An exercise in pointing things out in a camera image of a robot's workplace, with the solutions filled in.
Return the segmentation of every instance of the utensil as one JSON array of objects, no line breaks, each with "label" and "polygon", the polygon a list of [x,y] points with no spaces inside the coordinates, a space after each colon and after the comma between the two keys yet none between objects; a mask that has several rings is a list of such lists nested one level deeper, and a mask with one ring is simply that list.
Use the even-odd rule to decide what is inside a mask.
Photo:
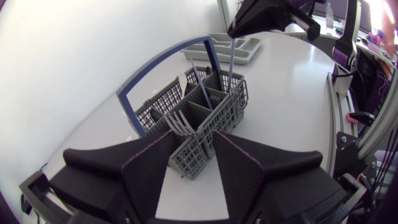
[{"label": "utensil", "polygon": [[200,76],[199,76],[198,70],[197,70],[197,68],[196,68],[195,64],[193,63],[193,60],[192,60],[192,58],[189,58],[189,60],[191,61],[191,64],[192,64],[192,67],[193,67],[193,71],[195,72],[195,75],[197,76],[198,83],[199,83],[199,85],[200,85],[200,88],[201,88],[201,90],[202,90],[202,92],[203,92],[203,96],[204,96],[204,97],[205,97],[205,99],[206,99],[207,105],[208,105],[209,109],[211,109],[211,110],[212,110],[212,109],[213,109],[213,107],[211,106],[211,103],[210,103],[209,97],[208,97],[208,95],[207,95],[207,92],[206,92],[205,86],[203,85],[203,82],[202,82],[202,81],[201,81],[201,79],[200,79]]},{"label": "utensil", "polygon": [[172,131],[179,136],[187,136],[187,135],[195,134],[195,131],[189,125],[186,117],[184,117],[184,115],[182,114],[181,111],[180,111],[180,114],[182,115],[182,119],[184,122],[182,122],[180,120],[180,118],[178,117],[176,112],[174,112],[174,117],[172,116],[171,113],[164,115],[164,118],[165,118],[167,124],[172,129]]},{"label": "utensil", "polygon": [[181,110],[179,110],[181,118],[183,120],[183,122],[185,123],[186,127],[189,129],[189,131],[191,131],[191,133],[195,133],[195,130],[192,128],[192,126],[189,124],[188,120],[186,119],[186,117],[184,116],[184,114],[182,113]]},{"label": "utensil", "polygon": [[180,73],[178,75],[178,82],[180,83],[180,87],[181,87],[181,91],[182,91],[182,95],[181,95],[181,99],[184,98],[185,96],[185,90],[187,89],[187,76],[184,73]]},{"label": "utensil", "polygon": [[[236,25],[236,20],[232,21],[232,29],[235,28]],[[227,93],[231,91],[231,82],[232,82],[232,68],[234,66],[234,55],[235,55],[235,39],[231,40],[231,58],[229,60],[229,73],[228,73],[228,87],[227,87]]]}]

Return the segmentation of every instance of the cable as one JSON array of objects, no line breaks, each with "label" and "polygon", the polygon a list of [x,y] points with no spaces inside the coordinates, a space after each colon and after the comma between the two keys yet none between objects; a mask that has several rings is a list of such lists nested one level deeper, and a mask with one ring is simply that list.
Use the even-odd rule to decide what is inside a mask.
[{"label": "cable", "polygon": [[386,164],[387,153],[389,152],[390,143],[391,143],[391,139],[392,139],[392,134],[393,133],[394,133],[394,129],[390,132],[390,137],[389,137],[388,143],[387,143],[387,149],[384,152],[384,157],[383,157],[383,160],[381,162],[381,166],[380,166],[379,172],[377,173],[376,181],[374,182],[374,184],[372,186],[373,191],[376,189],[376,185],[378,184],[378,181],[379,181],[379,179],[381,177],[381,172],[382,172],[382,170],[383,170],[383,168],[384,168],[384,166]]},{"label": "cable", "polygon": [[387,77],[386,77],[385,75],[383,75],[383,77],[384,77],[384,84],[383,84],[383,86],[380,87],[380,89],[379,89],[379,96],[380,96],[380,90],[381,90],[382,88],[384,88],[384,87],[386,86],[386,84],[387,84]]},{"label": "cable", "polygon": [[379,187],[379,192],[378,192],[377,195],[376,195],[376,199],[379,198],[379,194],[380,194],[380,191],[381,191],[382,183],[384,182],[384,178],[386,177],[387,171],[390,169],[390,166],[391,166],[391,164],[392,164],[392,161],[394,160],[394,157],[395,157],[395,155],[396,155],[397,150],[398,150],[398,144],[397,144],[397,146],[396,146],[394,152],[392,153],[392,157],[391,157],[390,160],[388,161],[387,169],[386,169],[386,171],[384,172],[383,178],[381,179],[381,181],[380,181],[380,183],[379,183],[379,184],[381,184],[381,185],[380,185],[380,187]]},{"label": "cable", "polygon": [[35,213],[37,215],[37,224],[40,224],[40,215],[36,212],[36,210],[35,210]]},{"label": "cable", "polygon": [[377,174],[376,181],[375,181],[375,184],[374,184],[374,187],[373,187],[373,191],[375,191],[377,189],[378,185],[381,183],[382,176],[385,176],[385,173],[387,172],[387,169],[388,169],[387,165],[393,159],[393,157],[391,157],[391,156],[393,154],[395,154],[394,152],[395,152],[396,149],[394,149],[394,146],[396,145],[397,136],[398,136],[398,128],[396,130],[396,134],[394,136],[394,140],[392,141],[391,148],[389,149],[389,145],[387,145],[387,150],[386,150],[386,152],[384,154],[384,157],[386,157],[386,155],[388,153],[388,155],[386,157],[387,160],[383,159],[382,167],[380,168],[379,173]]},{"label": "cable", "polygon": [[238,1],[238,3],[236,3],[238,5],[236,10],[239,10],[239,8],[242,6],[243,2],[244,2],[244,0],[240,0],[240,1]]},{"label": "cable", "polygon": [[47,166],[47,164],[48,164],[48,162],[46,162],[44,165],[42,165],[42,167],[39,169],[39,171],[42,171],[43,168],[44,168],[45,166]]},{"label": "cable", "polygon": [[365,88],[365,80],[363,79],[362,73],[359,71],[359,69],[356,69],[356,71],[358,72],[359,77],[362,80],[362,91],[363,91],[363,95],[366,97],[366,88]]}]

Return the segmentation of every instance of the black device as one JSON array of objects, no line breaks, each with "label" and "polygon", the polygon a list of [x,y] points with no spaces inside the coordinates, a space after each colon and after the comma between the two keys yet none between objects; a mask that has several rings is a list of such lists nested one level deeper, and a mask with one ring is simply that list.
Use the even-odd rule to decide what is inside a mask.
[{"label": "black device", "polygon": [[236,13],[236,26],[229,27],[228,35],[236,38],[272,29],[285,31],[285,27],[294,22],[308,33],[308,40],[315,40],[319,36],[320,25],[300,10],[301,7],[307,9],[312,2],[311,0],[245,0]]},{"label": "black device", "polygon": [[[336,223],[364,193],[354,178],[338,183],[322,170],[319,152],[283,151],[218,131],[213,141],[226,220],[155,218],[175,145],[171,131],[104,149],[67,149],[67,165],[51,180],[38,171],[20,188],[50,223]],[[73,207],[73,215],[45,199],[51,189]]]}]

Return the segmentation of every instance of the white wall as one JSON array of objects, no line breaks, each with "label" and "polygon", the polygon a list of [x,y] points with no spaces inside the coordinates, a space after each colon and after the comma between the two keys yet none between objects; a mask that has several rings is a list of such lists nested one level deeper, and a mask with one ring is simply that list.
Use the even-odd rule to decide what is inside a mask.
[{"label": "white wall", "polygon": [[7,0],[0,13],[0,190],[18,185],[140,65],[221,32],[215,0]]}]

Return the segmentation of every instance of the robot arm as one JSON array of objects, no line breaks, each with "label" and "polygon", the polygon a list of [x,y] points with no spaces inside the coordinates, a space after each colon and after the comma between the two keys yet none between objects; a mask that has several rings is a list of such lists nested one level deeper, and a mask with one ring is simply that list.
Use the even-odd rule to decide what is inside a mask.
[{"label": "robot arm", "polygon": [[236,14],[236,26],[228,29],[232,38],[257,32],[285,28],[296,23],[308,33],[308,39],[314,40],[319,36],[320,25],[302,9],[310,6],[312,0],[245,0]]}]

